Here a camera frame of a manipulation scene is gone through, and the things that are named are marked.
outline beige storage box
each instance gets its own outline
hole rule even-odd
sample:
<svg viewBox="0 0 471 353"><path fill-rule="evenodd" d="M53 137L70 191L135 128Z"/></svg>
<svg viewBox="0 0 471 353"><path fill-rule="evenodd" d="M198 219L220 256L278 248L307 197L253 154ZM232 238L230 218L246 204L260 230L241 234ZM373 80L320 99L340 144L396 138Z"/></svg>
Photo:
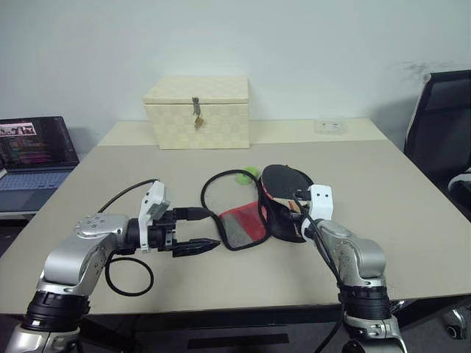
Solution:
<svg viewBox="0 0 471 353"><path fill-rule="evenodd" d="M161 149L249 147L244 77L166 77L143 102Z"/></svg>

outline laptop keyboard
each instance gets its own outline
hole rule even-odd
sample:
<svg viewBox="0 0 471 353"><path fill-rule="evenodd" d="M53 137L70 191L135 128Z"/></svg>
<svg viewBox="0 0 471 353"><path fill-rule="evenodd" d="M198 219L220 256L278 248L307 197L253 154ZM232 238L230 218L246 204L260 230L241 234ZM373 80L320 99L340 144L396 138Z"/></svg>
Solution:
<svg viewBox="0 0 471 353"><path fill-rule="evenodd" d="M7 174L0 179L0 190L57 189L69 174L69 171Z"/></svg>

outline laptop screen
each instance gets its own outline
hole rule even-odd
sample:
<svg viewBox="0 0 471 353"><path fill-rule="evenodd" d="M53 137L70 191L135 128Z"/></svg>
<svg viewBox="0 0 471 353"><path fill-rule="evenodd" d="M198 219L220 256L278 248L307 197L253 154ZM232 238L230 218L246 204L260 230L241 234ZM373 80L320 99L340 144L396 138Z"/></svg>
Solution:
<svg viewBox="0 0 471 353"><path fill-rule="evenodd" d="M0 120L0 158L7 170L79 163L60 116Z"/></svg>

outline laptop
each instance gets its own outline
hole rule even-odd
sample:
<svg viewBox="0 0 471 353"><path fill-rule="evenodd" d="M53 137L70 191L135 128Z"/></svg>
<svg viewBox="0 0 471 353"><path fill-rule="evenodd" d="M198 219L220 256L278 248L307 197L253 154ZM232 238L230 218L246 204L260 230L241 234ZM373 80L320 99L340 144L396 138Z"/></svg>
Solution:
<svg viewBox="0 0 471 353"><path fill-rule="evenodd" d="M38 211L79 164L61 116L0 120L0 212Z"/></svg>

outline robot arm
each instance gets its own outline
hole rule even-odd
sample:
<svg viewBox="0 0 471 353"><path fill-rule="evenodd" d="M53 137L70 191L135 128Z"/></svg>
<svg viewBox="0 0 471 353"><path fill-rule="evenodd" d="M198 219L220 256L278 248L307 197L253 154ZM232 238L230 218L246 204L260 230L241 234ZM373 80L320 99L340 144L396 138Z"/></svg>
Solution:
<svg viewBox="0 0 471 353"><path fill-rule="evenodd" d="M306 218L302 235L309 241L321 237L336 264L341 280L339 300L345 305L344 325L352 338L344 352L407 353L397 319L389 309L384 277L386 256L382 248L331 221L330 187L312 185L309 191L309 215L316 227Z"/></svg>
<svg viewBox="0 0 471 353"><path fill-rule="evenodd" d="M139 218L129 220L125 215L97 213L79 221L72 235L47 257L34 298L6 352L73 350L78 344L79 321L90 309L88 297L113 254L133 254L143 244L143 252L154 248L181 257L219 245L211 239L178 243L174 238L177 220L192 221L209 215L198 207L167 210L168 207L165 186L157 181L142 201Z"/></svg>

